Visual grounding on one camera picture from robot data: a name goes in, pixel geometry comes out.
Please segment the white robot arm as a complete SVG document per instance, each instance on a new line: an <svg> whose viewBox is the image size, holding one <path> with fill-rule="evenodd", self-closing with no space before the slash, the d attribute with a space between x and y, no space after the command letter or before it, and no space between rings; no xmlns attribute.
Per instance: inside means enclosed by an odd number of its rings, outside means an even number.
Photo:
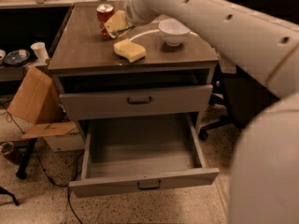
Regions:
<svg viewBox="0 0 299 224"><path fill-rule="evenodd" d="M126 0L126 19L181 21L278 97L242 132L231 172L229 224L299 224L298 27L224 0Z"/></svg>

